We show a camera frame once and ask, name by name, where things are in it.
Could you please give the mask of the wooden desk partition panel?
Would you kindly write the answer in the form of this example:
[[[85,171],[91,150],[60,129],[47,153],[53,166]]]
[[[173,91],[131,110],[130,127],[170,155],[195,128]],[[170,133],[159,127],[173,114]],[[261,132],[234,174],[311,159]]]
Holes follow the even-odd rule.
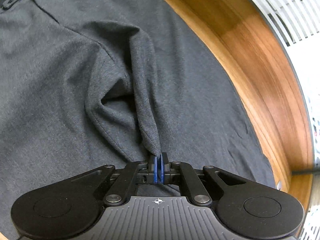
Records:
[[[249,0],[165,0],[223,66],[281,189],[308,205],[313,149],[306,106],[275,35]]]

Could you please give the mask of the dark grey garment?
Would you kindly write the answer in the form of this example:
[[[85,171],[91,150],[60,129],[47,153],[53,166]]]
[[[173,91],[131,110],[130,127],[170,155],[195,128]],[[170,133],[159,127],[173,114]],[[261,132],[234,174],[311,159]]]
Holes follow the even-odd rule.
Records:
[[[1,233],[22,194],[165,152],[274,187],[229,76],[164,0],[1,0]]]

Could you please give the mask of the frosted striped glass screen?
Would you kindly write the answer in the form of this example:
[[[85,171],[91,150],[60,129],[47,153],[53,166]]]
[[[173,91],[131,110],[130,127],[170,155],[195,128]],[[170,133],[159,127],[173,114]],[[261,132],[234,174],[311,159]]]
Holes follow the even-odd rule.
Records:
[[[319,167],[319,0],[251,0],[282,44],[298,79]]]

